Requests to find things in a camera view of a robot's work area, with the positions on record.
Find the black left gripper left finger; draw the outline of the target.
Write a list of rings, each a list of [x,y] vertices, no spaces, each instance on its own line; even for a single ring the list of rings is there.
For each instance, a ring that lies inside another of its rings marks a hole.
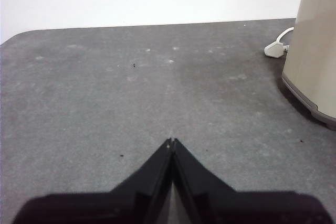
[[[14,223],[156,223],[171,186],[169,138],[113,190],[50,194],[27,201]]]

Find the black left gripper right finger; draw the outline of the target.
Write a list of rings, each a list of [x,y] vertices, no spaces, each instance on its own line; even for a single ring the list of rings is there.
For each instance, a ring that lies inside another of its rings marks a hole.
[[[191,223],[332,223],[315,197],[294,191],[236,191],[172,142],[173,183]]]

